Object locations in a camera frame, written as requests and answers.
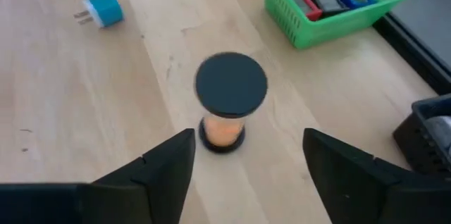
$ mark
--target gray floor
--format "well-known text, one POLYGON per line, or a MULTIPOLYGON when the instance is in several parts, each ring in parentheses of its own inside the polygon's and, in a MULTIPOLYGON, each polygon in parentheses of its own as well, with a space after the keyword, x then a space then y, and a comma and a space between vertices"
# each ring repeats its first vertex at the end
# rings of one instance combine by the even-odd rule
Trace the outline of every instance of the gray floor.
POLYGON ((392 12, 451 67, 451 0, 406 0, 392 12))

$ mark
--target wooden surface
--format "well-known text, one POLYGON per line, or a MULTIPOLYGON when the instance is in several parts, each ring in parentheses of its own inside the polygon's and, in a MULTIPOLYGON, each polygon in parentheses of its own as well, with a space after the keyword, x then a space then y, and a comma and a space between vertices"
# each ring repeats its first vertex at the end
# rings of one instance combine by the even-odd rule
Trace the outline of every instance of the wooden surface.
POLYGON ((119 1, 98 30, 81 0, 0 0, 0 181, 89 182, 197 127, 194 74, 219 51, 255 58, 268 95, 239 151, 198 144, 182 223, 329 223, 305 127, 406 166, 391 133, 435 94, 374 30, 297 51, 263 0, 119 1))

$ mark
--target wooden table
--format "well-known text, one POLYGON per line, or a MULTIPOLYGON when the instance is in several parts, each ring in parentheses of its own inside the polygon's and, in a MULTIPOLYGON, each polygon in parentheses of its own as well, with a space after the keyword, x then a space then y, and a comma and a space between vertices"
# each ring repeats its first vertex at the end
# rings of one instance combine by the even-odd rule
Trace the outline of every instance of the wooden table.
POLYGON ((182 223, 329 223, 303 157, 318 128, 406 167, 391 137, 428 85, 374 30, 297 51, 263 0, 119 0, 125 21, 80 26, 81 0, 0 0, 0 181, 89 182, 204 110, 193 78, 219 51, 268 75, 247 141, 198 144, 182 223))

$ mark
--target sand timer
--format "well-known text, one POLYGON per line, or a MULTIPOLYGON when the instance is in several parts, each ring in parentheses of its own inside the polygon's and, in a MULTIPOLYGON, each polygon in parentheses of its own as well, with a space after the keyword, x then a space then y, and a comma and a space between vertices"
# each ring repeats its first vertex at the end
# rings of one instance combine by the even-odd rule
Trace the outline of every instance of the sand timer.
POLYGON ((200 65, 195 88, 209 112, 199 124, 204 146, 216 153, 237 149, 245 139, 245 117, 266 96, 268 82, 261 66, 243 54, 215 54, 200 65))

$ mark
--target green plastic basket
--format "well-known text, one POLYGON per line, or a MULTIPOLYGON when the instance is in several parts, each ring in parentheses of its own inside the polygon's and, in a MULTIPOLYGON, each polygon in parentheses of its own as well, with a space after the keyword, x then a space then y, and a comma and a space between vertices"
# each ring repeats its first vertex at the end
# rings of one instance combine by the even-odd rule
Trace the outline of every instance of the green plastic basket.
POLYGON ((265 7, 292 44, 302 49, 369 27, 400 1, 377 0, 376 4, 316 22, 310 21, 293 0, 265 0, 265 7))

